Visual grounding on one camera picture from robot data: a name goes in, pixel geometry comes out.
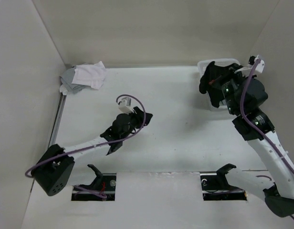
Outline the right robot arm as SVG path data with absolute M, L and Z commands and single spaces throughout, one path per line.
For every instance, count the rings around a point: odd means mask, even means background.
M 294 216 L 294 164 L 280 143 L 275 127 L 260 109 L 268 99 L 264 85 L 257 75 L 265 63 L 259 56 L 252 56 L 248 66 L 232 63 L 218 66 L 215 61 L 207 64 L 200 78 L 199 91 L 207 94 L 213 107 L 221 102 L 234 116 L 233 125 L 244 141 L 264 163 L 272 181 L 241 171 L 233 164 L 217 170 L 216 184 L 222 189 L 238 187 L 263 200 L 275 215 Z

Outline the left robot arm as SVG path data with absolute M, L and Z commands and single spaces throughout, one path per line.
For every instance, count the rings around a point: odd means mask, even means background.
M 80 191 L 106 198 L 98 191 L 103 175 L 92 160 L 116 152 L 125 140 L 147 126 L 152 117 L 152 113 L 146 113 L 136 106 L 128 114 L 119 114 L 112 125 L 95 139 L 68 147 L 54 144 L 45 151 L 31 170 L 31 175 L 48 196 L 54 196 L 65 186 L 71 185 Z M 76 176 L 73 169 L 78 165 L 92 169 L 94 174 L 89 174 L 85 180 Z

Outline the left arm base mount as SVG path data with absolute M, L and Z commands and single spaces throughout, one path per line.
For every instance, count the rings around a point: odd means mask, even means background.
M 93 171 L 93 180 L 73 187 L 71 201 L 114 201 L 116 194 L 116 174 L 103 174 L 94 165 L 87 165 Z

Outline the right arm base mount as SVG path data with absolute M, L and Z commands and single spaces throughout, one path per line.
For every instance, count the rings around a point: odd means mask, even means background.
M 236 168 L 226 164 L 215 172 L 200 173 L 202 197 L 204 201 L 246 201 L 247 195 L 243 189 L 228 184 L 225 175 Z

